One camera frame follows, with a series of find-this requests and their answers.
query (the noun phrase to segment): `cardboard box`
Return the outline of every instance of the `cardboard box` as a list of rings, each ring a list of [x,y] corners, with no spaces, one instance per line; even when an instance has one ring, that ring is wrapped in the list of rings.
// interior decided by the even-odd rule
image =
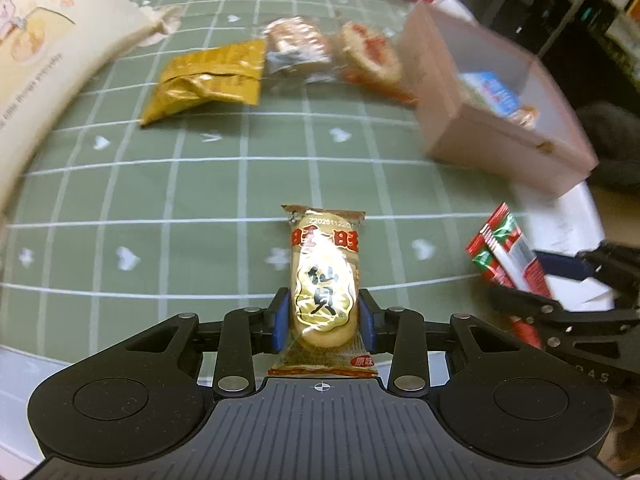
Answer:
[[[473,23],[420,3],[400,41],[427,154],[562,195],[598,160],[552,77],[533,55]],[[464,101],[459,73],[494,72],[540,116],[528,130]]]

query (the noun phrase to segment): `grid pattern tablecloth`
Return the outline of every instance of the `grid pattern tablecloth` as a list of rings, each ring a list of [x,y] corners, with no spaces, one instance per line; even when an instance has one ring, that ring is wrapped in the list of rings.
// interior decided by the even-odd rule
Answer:
[[[407,2],[133,1],[183,5],[182,25],[92,77],[28,168],[8,211],[0,344],[73,362],[179,312],[264,306],[289,279],[283,203],[367,211],[362,285],[381,306],[488,316],[463,249],[516,199],[499,178],[427,160],[405,108],[318,84],[136,124],[180,53],[294,14],[330,25],[340,12],[391,33]]]

